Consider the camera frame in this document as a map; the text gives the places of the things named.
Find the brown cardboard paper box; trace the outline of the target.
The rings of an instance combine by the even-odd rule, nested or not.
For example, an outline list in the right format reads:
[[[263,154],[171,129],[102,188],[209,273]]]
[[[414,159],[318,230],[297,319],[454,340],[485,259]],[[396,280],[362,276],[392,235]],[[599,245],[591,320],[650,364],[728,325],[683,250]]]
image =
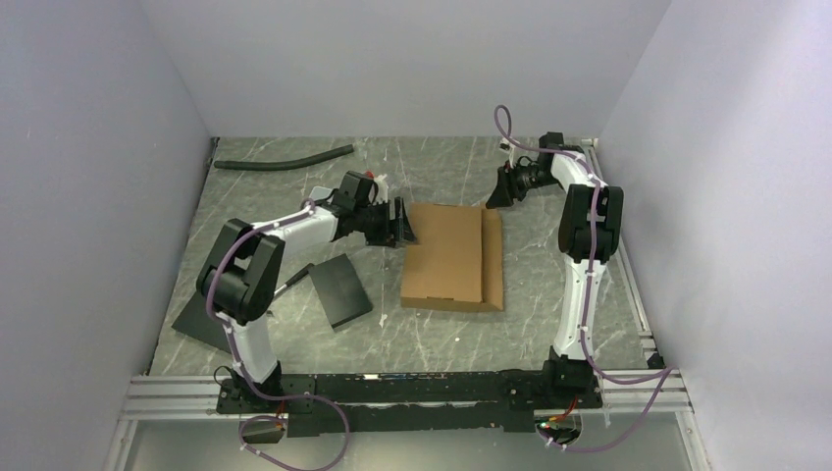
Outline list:
[[[414,203],[400,304],[446,312],[504,310],[502,220],[495,209]]]

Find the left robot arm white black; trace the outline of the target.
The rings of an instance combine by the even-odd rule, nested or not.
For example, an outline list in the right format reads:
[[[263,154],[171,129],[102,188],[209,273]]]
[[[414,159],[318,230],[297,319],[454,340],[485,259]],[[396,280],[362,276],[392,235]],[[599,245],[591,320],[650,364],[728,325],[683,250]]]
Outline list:
[[[391,198],[384,177],[347,172],[339,186],[318,187],[298,211],[258,223],[222,226],[196,280],[207,316],[217,323],[243,383],[243,399],[259,412],[283,396],[282,368],[270,345],[267,310],[276,297],[285,258],[360,233],[370,246],[416,241],[404,201]]]

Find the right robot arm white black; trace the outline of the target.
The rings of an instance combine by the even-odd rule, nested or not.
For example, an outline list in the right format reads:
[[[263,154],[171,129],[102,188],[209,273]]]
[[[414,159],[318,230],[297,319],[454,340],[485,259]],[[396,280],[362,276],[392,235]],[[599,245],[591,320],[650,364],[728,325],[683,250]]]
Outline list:
[[[624,192],[599,178],[581,147],[566,144],[562,133],[547,132],[538,145],[542,151],[536,159],[522,156],[497,169],[486,207],[510,207],[543,186],[557,185],[565,192],[557,228],[566,282],[560,323],[540,383],[545,402],[563,407],[593,387],[594,369],[588,358],[597,290],[618,249]]]

